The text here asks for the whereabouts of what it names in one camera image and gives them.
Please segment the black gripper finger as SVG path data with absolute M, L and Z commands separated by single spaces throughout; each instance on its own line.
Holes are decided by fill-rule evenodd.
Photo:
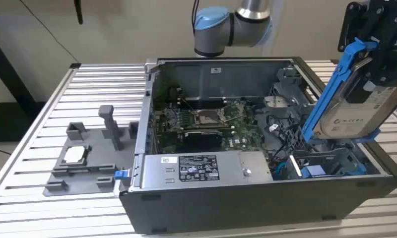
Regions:
M 397 87 L 397 27 L 384 30 L 378 40 L 368 68 L 370 81 L 377 86 Z
M 368 4 L 362 2 L 350 2 L 345 8 L 341 32 L 338 37 L 337 51 L 344 52 L 345 47 L 352 43 L 358 31 L 364 25 L 364 13 L 366 12 Z

